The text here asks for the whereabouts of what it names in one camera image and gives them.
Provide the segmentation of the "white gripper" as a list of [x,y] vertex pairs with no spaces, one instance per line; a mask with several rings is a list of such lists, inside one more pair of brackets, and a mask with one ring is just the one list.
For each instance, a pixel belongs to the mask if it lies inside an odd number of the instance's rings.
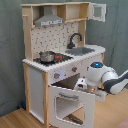
[[76,82],[74,89],[76,91],[82,91],[86,92],[87,91],[87,83],[85,78],[79,78],[78,81]]

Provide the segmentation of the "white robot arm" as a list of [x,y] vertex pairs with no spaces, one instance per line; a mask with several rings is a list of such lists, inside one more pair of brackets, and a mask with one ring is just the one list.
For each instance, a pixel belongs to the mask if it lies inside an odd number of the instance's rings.
[[100,84],[108,94],[116,95],[128,84],[128,70],[118,75],[113,68],[93,62],[87,69],[87,76],[79,78],[74,89],[95,93]]

